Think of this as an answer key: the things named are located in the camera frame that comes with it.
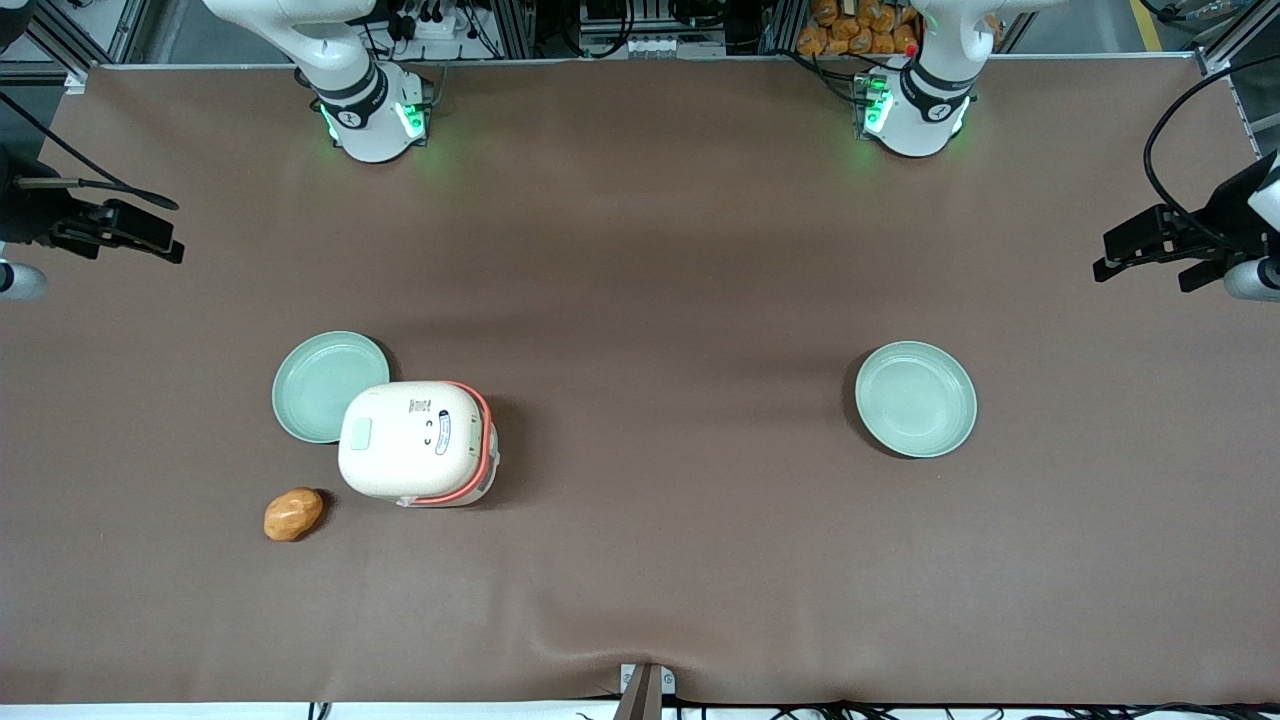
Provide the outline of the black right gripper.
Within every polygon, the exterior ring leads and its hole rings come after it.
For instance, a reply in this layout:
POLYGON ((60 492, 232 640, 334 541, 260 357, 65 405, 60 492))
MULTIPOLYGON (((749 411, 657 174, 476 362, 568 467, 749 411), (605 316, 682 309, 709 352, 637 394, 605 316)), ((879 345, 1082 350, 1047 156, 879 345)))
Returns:
POLYGON ((87 260, 96 260, 101 246, 133 249, 175 265, 184 260, 186 246, 170 222, 123 200, 106 200, 99 225, 93 224, 95 205, 70 195, 83 184, 81 178, 4 149, 1 179, 5 243, 61 249, 87 260))

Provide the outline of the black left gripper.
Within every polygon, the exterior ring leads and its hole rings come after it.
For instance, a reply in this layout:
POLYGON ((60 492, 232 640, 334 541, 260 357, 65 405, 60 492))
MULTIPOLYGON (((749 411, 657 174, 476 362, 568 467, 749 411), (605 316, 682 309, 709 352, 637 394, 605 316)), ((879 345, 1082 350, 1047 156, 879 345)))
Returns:
POLYGON ((1229 293, 1279 291, 1279 160, 1274 150, 1224 181, 1193 218, 1165 204, 1139 211, 1103 233, 1103 256, 1092 265, 1103 283, 1121 272, 1151 263, 1193 258, 1178 275, 1189 293, 1217 281, 1229 293))

